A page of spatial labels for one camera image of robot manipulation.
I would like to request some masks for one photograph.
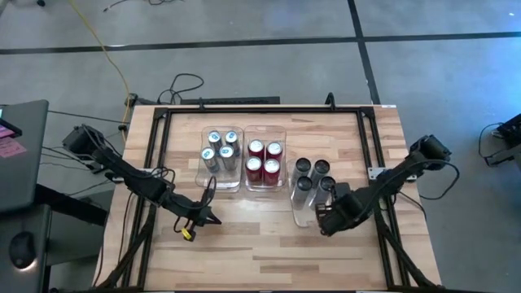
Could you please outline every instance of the yellow cable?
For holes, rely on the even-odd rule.
[[[90,33],[94,36],[96,41],[98,41],[98,44],[101,46],[101,49],[103,50],[103,53],[105,53],[105,56],[107,57],[108,62],[114,66],[114,68],[117,70],[117,72],[120,74],[121,80],[123,81],[123,84],[125,85],[125,92],[127,93],[127,106],[125,108],[125,114],[123,115],[123,120],[121,121],[122,124],[124,124],[127,120],[127,115],[129,113],[129,105],[130,105],[130,92],[129,92],[129,85],[127,84],[127,80],[125,77],[123,77],[123,73],[121,73],[120,68],[117,67],[117,65],[112,61],[111,57],[108,55],[107,51],[105,50],[105,45],[99,40],[98,35],[94,31],[94,29],[90,26],[89,21],[82,15],[78,7],[76,6],[76,3],[74,0],[68,0],[68,3],[71,5],[72,9],[80,16],[81,20],[83,20],[83,24],[90,30]],[[121,136],[123,137],[123,142],[126,142],[125,134],[121,132]]]

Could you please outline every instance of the yellow tag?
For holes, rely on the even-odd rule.
[[[190,235],[190,233],[188,232],[188,230],[186,228],[182,228],[181,233],[185,237],[186,240],[192,239],[192,235]]]

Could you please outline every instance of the gray concrete floor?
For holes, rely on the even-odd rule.
[[[345,0],[185,0],[161,7],[129,0],[103,13],[111,2],[77,0],[107,45],[355,35]],[[366,36],[521,31],[521,3],[516,0],[356,4]],[[0,49],[56,46],[96,46],[66,1],[48,0],[44,8],[32,0],[7,4],[0,15]],[[477,156],[483,126],[521,112],[520,47],[521,38],[367,44],[381,102],[398,105],[407,142],[435,134],[453,151],[453,162],[462,171],[461,181],[443,200],[422,202],[448,288],[517,292],[521,287],[521,174],[508,163],[488,168]],[[337,103],[371,103],[355,43],[140,50],[111,56],[131,91],[147,98],[168,88],[176,74],[193,72],[206,83],[187,98],[280,95],[283,103],[323,103],[332,91]],[[0,55],[0,68],[2,103],[45,98],[58,111],[115,120],[123,115],[122,84],[102,53]],[[45,144],[59,145],[80,123],[106,135],[117,131],[111,123],[50,114]],[[112,142],[122,148],[119,136]],[[485,138],[484,146],[490,151],[502,147],[493,138]],[[451,176],[449,170],[425,176],[419,189],[426,196],[438,195]],[[46,165],[39,180],[71,192],[103,178]],[[87,288],[95,261],[57,266],[51,286]]]

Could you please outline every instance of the soda can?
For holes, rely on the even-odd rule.
[[[250,183],[262,183],[262,161],[257,157],[250,157],[246,161],[246,177]]]
[[[276,186],[278,184],[278,176],[280,175],[280,163],[275,159],[269,159],[264,162],[264,185]]]
[[[216,130],[210,131],[208,142],[210,142],[212,149],[218,152],[222,147],[221,134]]]
[[[296,181],[300,177],[308,176],[309,170],[311,169],[311,162],[306,158],[300,158],[295,162],[295,168],[293,169],[293,175],[291,176],[291,184],[295,185]]]
[[[318,182],[324,176],[329,173],[329,163],[326,160],[318,160],[315,162],[315,166],[313,167],[313,171],[311,171],[311,181],[313,182],[313,188],[318,186]]]
[[[280,142],[271,142],[266,148],[266,159],[275,159],[280,163],[282,158],[282,144]]]
[[[225,135],[225,142],[227,145],[234,148],[234,154],[235,156],[239,156],[241,152],[240,142],[239,142],[239,136],[237,133],[233,130],[228,131]]]
[[[219,162],[217,162],[217,157],[215,156],[215,151],[211,147],[205,147],[201,151],[201,159],[204,161],[206,168],[211,173],[215,173],[219,171]]]
[[[222,163],[225,165],[226,170],[233,171],[235,170],[235,168],[237,168],[237,165],[235,164],[235,155],[233,147],[221,146],[219,153],[221,154]]]
[[[254,139],[250,141],[250,144],[247,146],[247,153],[250,156],[255,156],[260,159],[260,161],[264,160],[264,143],[258,139]]]
[[[312,182],[309,177],[302,176],[297,179],[295,189],[293,189],[291,194],[291,205],[295,210],[301,210],[304,207],[311,185]]]
[[[325,176],[322,179],[320,179],[320,182],[318,183],[317,192],[315,193],[315,196],[311,199],[309,202],[309,207],[313,210],[315,209],[315,204],[317,203],[326,203],[329,199],[329,194],[331,193],[331,189],[333,186],[335,186],[336,182],[335,179]]]

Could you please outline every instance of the pink sticky note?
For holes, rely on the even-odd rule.
[[[25,147],[13,138],[0,139],[0,156],[2,158],[9,158],[10,156],[18,155],[26,151]]]

